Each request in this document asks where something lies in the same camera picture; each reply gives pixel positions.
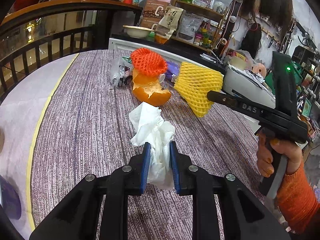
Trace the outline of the orange sleeve right forearm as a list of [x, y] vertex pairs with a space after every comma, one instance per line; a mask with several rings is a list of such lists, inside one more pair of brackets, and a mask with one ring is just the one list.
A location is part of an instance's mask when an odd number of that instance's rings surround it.
[[298, 235], [319, 229], [319, 202], [308, 184], [301, 164], [293, 174], [286, 174], [277, 192], [281, 213], [292, 230]]

